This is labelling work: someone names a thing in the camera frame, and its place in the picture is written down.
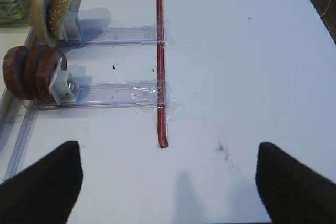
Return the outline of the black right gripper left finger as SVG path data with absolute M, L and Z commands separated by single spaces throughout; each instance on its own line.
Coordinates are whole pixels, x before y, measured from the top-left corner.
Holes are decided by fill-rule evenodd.
M 66 223 L 82 183 L 79 143 L 66 141 L 1 183 L 1 223 Z

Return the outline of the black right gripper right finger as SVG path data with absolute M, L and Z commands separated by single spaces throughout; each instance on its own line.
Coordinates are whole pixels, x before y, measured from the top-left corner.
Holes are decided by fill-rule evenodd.
M 335 183 L 271 142 L 259 145 L 255 182 L 272 223 L 335 223 Z

